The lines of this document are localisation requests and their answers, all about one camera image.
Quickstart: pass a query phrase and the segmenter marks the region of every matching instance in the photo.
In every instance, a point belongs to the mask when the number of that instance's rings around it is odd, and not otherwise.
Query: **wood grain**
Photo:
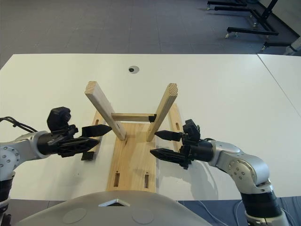
[[[122,123],[127,130],[125,140],[116,139],[107,191],[137,190],[155,192],[156,159],[150,153],[155,139],[146,142],[149,125]]]
[[[178,105],[174,103],[169,112],[168,112],[168,118],[169,118],[169,125],[170,129],[173,132],[183,132],[183,125],[182,125],[182,120],[179,112]],[[179,152],[180,148],[182,146],[182,141],[173,141],[174,144],[174,151]]]
[[[112,113],[112,117],[116,121],[150,121],[149,116],[154,117],[155,114]]]
[[[151,141],[154,136],[155,132],[158,131],[159,127],[161,126],[163,120],[165,119],[170,107],[174,103],[174,100],[178,96],[178,88],[177,84],[175,83],[169,83],[167,86],[163,97],[161,99],[161,102],[157,108],[156,114],[157,117],[153,123],[150,124],[148,135],[146,137],[147,141]]]
[[[99,87],[96,81],[90,81],[86,87],[86,96],[92,102],[97,111],[102,115],[104,120],[112,127],[112,130],[120,140],[126,137],[126,131],[120,122],[112,118],[112,113],[115,113],[107,97]]]

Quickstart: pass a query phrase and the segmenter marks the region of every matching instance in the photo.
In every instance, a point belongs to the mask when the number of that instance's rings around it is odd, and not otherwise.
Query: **cable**
[[[287,202],[285,199],[283,199],[283,201],[285,202],[285,205],[286,205],[286,210],[289,212],[290,210],[288,209],[288,205],[287,205]]]
[[[242,203],[243,201],[241,200],[238,205],[236,206],[236,211],[235,211],[235,220],[236,220],[236,223],[237,223],[237,226],[239,226],[239,222],[238,222],[238,217],[237,217],[237,210],[239,208],[239,205]]]
[[[225,226],[229,226],[226,223],[222,222],[221,220],[219,220],[218,218],[216,218],[215,216],[213,216],[213,214],[207,209],[207,207],[205,206],[205,204],[202,201],[198,201],[199,203],[202,204],[202,206],[205,208],[205,210],[208,212],[208,214],[214,219],[217,220],[218,222],[220,222],[221,224],[225,225]]]
[[[294,218],[291,216],[291,214],[289,212],[287,212],[285,209],[281,208],[285,214],[289,215],[289,217],[293,220],[293,226],[297,226],[296,221],[294,220]]]
[[[10,123],[13,124],[13,127],[19,127],[21,129],[24,129],[27,132],[33,133],[33,132],[38,132],[37,130],[35,130],[33,127],[30,127],[28,125],[25,125],[21,122],[18,122],[16,119],[14,119],[13,117],[7,116],[4,118],[0,118],[0,122],[2,121],[8,121]]]

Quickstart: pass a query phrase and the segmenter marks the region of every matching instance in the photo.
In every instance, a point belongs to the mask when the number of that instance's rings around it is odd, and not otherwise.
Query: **gray carpet floor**
[[[206,10],[206,0],[1,0],[0,67],[12,54],[255,54],[265,36],[225,39],[228,26],[251,28],[247,12]],[[259,11],[259,5],[250,5]],[[272,16],[280,32],[297,36]],[[284,47],[264,53],[282,54]]]

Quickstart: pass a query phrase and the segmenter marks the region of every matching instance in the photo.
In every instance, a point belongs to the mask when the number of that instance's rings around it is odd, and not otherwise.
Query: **black cable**
[[[33,127],[30,127],[28,125],[25,125],[21,122],[18,122],[16,119],[14,119],[13,117],[7,116],[4,118],[0,118],[0,122],[2,121],[8,121],[10,123],[13,124],[13,127],[19,127],[21,129],[24,129],[27,132],[33,133],[33,132],[38,132],[37,130],[35,130]]]

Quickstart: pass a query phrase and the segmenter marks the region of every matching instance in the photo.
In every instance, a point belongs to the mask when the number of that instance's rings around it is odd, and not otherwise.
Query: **rectangular slot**
[[[150,176],[148,174],[144,175],[144,188],[149,188],[149,179]]]
[[[114,187],[118,187],[119,178],[120,178],[120,173],[115,173]]]

